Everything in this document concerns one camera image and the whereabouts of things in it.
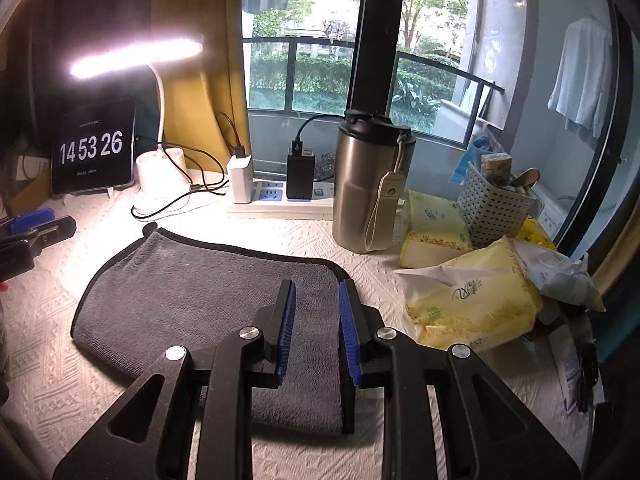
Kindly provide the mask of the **white desk lamp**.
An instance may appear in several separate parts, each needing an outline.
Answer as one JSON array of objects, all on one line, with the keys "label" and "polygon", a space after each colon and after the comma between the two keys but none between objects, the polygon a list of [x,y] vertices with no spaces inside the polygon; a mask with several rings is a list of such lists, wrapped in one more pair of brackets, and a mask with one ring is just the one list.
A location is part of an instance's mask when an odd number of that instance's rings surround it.
[{"label": "white desk lamp", "polygon": [[103,78],[134,72],[152,78],[154,89],[138,97],[142,108],[134,147],[134,173],[139,195],[131,214],[148,220],[176,211],[189,203],[200,188],[186,171],[183,148],[168,148],[164,142],[166,92],[160,68],[196,58],[203,52],[203,37],[195,32],[150,35],[129,44],[90,53],[70,63],[70,76],[78,80]]}]

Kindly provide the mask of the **tablet clock display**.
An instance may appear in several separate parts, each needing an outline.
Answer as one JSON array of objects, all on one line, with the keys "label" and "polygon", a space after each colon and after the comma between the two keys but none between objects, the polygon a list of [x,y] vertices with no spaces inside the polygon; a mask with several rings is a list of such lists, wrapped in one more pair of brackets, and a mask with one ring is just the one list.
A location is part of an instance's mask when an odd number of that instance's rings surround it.
[{"label": "tablet clock display", "polygon": [[58,122],[51,155],[57,196],[126,188],[134,182],[134,102],[76,108]]}]

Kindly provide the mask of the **hanging white shirt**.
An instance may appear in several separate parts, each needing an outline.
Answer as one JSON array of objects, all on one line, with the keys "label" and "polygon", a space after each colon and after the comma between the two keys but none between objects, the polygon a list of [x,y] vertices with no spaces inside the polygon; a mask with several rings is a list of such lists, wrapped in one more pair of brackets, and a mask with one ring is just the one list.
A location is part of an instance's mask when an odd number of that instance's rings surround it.
[{"label": "hanging white shirt", "polygon": [[548,109],[584,142],[600,138],[612,74],[611,32],[593,18],[567,26]]}]

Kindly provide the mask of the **steel travel tumbler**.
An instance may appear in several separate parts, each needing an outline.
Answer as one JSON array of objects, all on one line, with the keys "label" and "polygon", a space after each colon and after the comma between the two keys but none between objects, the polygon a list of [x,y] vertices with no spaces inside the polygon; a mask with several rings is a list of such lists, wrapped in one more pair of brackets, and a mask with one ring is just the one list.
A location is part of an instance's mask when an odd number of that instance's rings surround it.
[{"label": "steel travel tumbler", "polygon": [[338,125],[334,164],[334,240],[356,252],[392,244],[416,137],[386,116],[346,110]]}]

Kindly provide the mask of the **purple and grey towel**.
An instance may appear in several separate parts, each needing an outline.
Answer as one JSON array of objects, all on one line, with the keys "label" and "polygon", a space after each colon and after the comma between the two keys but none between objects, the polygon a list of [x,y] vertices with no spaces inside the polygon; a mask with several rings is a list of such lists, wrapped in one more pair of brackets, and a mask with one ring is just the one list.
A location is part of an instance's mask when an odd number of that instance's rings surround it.
[{"label": "purple and grey towel", "polygon": [[70,336],[99,362],[138,377],[160,352],[216,346],[274,303],[282,281],[296,287],[288,372],[277,390],[257,389],[259,425],[346,436],[355,430],[355,388],[340,325],[336,263],[191,240],[148,224],[141,238],[94,274]]}]

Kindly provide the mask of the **yellow curtain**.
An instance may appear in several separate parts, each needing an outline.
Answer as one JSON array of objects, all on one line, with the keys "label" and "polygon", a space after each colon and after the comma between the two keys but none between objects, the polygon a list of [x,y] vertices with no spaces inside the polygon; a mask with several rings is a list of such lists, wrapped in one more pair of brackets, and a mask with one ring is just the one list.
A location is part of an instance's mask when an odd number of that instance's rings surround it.
[{"label": "yellow curtain", "polygon": [[250,152],[241,0],[151,0],[157,36],[201,39],[194,58],[157,66],[165,90],[166,139],[193,148],[207,170],[227,166],[231,145]]}]

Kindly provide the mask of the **white USB charger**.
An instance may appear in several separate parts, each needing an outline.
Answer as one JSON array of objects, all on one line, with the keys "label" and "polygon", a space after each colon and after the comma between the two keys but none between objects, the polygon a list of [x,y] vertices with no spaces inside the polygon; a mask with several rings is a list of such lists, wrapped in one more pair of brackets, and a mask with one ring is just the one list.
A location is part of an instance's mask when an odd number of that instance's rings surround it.
[{"label": "white USB charger", "polygon": [[227,165],[233,203],[243,205],[252,201],[254,188],[253,157],[233,155]]}]

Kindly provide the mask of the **black power adapter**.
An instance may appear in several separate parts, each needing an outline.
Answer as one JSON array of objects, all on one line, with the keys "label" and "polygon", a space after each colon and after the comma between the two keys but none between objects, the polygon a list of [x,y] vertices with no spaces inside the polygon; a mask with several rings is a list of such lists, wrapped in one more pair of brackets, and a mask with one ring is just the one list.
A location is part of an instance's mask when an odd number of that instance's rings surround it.
[{"label": "black power adapter", "polygon": [[316,158],[311,150],[291,151],[286,163],[286,197],[311,200]]}]

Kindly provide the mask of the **small yellow tissue pack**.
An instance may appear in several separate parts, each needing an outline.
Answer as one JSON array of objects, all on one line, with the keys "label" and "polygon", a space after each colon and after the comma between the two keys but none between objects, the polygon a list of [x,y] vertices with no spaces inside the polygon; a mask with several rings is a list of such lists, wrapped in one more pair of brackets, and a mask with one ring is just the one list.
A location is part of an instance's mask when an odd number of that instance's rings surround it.
[{"label": "small yellow tissue pack", "polygon": [[469,229],[458,204],[452,200],[409,190],[401,220],[402,268],[438,266],[473,250]]}]

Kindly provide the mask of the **white power strip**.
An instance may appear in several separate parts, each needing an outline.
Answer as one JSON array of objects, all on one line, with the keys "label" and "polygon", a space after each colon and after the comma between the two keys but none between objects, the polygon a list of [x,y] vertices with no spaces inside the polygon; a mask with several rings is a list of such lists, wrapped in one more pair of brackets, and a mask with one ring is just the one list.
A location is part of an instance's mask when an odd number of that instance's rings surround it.
[{"label": "white power strip", "polygon": [[255,180],[252,200],[236,204],[228,199],[228,213],[247,218],[288,220],[331,220],[333,216],[334,184],[314,182],[310,200],[294,200],[286,196],[284,181]]}]

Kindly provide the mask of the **crumpled white plastic bag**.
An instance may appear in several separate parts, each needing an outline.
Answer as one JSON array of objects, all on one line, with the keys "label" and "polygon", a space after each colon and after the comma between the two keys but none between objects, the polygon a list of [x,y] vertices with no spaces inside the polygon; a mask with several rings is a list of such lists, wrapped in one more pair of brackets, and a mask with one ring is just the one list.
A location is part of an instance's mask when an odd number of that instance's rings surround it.
[{"label": "crumpled white plastic bag", "polygon": [[542,296],[604,312],[600,290],[588,273],[588,260],[573,261],[555,250],[510,239],[518,263]]}]

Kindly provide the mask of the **cardboard box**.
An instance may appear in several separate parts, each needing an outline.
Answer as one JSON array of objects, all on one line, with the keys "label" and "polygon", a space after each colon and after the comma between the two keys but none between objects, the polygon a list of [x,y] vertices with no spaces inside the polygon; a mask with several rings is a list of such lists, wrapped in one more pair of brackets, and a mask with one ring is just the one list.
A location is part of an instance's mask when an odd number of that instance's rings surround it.
[{"label": "cardboard box", "polygon": [[51,197],[51,171],[47,170],[32,180],[24,190],[9,201],[8,211],[12,217],[29,214],[40,208]]}]

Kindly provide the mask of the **white perforated basket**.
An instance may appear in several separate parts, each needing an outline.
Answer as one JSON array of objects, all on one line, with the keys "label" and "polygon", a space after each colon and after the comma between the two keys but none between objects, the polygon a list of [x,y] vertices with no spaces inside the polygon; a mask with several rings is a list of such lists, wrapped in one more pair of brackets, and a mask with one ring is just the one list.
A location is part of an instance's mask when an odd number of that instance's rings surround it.
[{"label": "white perforated basket", "polygon": [[532,194],[492,185],[470,165],[457,204],[473,247],[482,248],[503,236],[516,237],[537,200]]}]

